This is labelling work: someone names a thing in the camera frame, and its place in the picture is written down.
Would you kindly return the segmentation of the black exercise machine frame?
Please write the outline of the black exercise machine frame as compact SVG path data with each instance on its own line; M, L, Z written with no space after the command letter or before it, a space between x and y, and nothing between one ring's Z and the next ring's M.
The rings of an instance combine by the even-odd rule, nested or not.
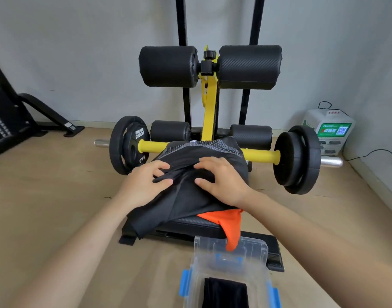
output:
M72 138L85 129L28 93L17 93L0 68L0 155L31 137L50 130Z

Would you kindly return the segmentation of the person's right forearm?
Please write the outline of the person's right forearm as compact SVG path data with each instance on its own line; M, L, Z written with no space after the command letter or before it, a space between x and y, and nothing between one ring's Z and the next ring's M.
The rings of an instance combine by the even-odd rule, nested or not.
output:
M248 188L240 207L265 226L341 308L392 308L392 267Z

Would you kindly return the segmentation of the black sports shorts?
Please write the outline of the black sports shorts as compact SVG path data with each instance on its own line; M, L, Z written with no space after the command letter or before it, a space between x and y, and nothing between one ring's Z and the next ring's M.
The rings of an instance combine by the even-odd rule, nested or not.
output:
M212 141L172 141L157 155L156 160L170 165L165 176L172 179L173 184L151 202L127 215L129 230L138 238L143 238L158 226L170 221L236 209L220 202L195 184L196 178L214 182L214 175L210 171L194 168L200 158L208 156L226 159L241 178L248 181L247 162L233 137Z

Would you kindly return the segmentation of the yellow leg lever bar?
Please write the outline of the yellow leg lever bar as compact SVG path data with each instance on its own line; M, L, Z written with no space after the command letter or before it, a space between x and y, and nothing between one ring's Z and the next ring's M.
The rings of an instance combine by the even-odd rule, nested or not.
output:
M204 107L203 126L201 128L191 129L191 139L200 139L201 141L212 141L221 137L229 136L230 130L218 129L218 115L219 115L219 92L218 79L216 72L218 71L217 60L219 52L215 60L199 61L198 64L198 81L201 82L202 87L202 104ZM109 148L110 140L96 139L94 145L96 147ZM156 142L140 140L138 149L140 153L160 153L169 142ZM278 165L280 161L280 152L271 150L253 150L243 149L245 160L248 164L255 163L268 163ZM321 156L321 166L325 167L341 167L343 160L335 156Z

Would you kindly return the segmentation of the plain black weight plate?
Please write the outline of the plain black weight plate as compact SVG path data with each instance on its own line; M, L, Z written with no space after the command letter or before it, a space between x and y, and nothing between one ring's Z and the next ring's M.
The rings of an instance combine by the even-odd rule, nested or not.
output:
M275 151L280 152L278 165L273 165L275 179L281 186L292 186L300 178L303 157L303 142L294 132L283 132L279 135Z
M286 191L291 194L307 194L315 185L321 167L321 144L315 130L309 126L296 125L290 132L295 133L304 144L303 157L301 161L301 178L291 186L285 186Z

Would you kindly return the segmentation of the person's left hand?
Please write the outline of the person's left hand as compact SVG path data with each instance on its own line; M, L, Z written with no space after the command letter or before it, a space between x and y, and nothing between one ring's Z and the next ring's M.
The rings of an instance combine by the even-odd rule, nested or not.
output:
M170 165L161 160L152 161L133 169L118 191L117 199L121 200L124 206L130 210L148 204L161 193L153 191L153 182L169 179L163 172L168 169L170 169Z

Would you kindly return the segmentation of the person's right hand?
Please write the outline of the person's right hand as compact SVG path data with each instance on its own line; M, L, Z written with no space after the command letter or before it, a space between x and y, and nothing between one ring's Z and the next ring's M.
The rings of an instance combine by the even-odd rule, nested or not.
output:
M241 178L234 167L225 158L203 157L194 165L195 169L204 169L214 175L214 190L205 190L216 199L229 206L252 212L257 208L257 194Z

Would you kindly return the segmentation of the person's left forearm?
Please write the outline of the person's left forearm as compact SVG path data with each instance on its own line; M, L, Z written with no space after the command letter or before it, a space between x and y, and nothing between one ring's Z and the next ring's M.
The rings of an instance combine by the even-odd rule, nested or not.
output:
M88 220L24 286L9 308L78 308L121 221L148 200L119 194Z

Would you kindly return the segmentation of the black folded cloth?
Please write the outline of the black folded cloth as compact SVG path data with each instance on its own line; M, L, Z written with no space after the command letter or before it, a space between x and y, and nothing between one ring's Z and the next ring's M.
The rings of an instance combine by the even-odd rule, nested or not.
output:
M205 278L202 308L249 308L247 285L232 280Z

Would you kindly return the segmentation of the white power bank station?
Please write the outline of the white power bank station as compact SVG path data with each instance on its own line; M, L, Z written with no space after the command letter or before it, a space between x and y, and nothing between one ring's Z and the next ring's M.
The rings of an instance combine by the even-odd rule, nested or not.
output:
M312 109L305 113L302 124L316 132L322 155L337 156L356 121L339 109Z

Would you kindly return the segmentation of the black weight plate white print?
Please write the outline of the black weight plate white print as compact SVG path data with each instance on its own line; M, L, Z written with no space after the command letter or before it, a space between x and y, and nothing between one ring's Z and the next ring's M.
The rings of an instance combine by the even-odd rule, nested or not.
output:
M137 116L124 116L114 126L109 144L113 168L121 175L128 175L135 167L145 164L149 153L140 153L140 140L149 141L150 133L145 122Z

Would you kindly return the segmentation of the clear storage box blue latches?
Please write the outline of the clear storage box blue latches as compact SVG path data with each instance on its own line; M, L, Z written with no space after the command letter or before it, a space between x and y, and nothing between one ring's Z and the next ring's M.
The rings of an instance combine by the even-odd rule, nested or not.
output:
M249 308L282 308L266 266L266 243L240 237L232 252L226 250L226 243L226 239L195 237L192 263L183 270L180 281L183 308L202 308L204 279L210 277L246 284Z

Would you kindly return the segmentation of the orange garment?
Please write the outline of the orange garment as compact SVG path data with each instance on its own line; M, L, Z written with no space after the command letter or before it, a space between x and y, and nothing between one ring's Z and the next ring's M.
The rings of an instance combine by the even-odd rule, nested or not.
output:
M221 226L227 238L226 250L232 252L239 242L241 234L241 214L243 212L244 210L236 208L216 212L205 212L198 214L197 216Z

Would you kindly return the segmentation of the small black foam roller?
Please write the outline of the small black foam roller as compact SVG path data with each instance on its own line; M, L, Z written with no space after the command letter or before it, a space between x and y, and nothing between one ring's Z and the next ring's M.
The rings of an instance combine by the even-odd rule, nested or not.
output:
M233 137L243 149L271 149L272 128L270 126L233 124L230 127L229 136Z
M191 127L184 121L155 120L150 130L150 138L156 142L191 141Z

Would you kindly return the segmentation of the large black foam roller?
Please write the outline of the large black foam roller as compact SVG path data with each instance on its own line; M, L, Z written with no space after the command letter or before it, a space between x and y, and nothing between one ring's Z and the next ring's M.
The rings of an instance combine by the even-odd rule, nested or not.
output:
M220 89L271 90L280 74L279 45L222 46L217 60Z
M143 82L149 87L194 88L198 83L194 46L144 46L138 60Z

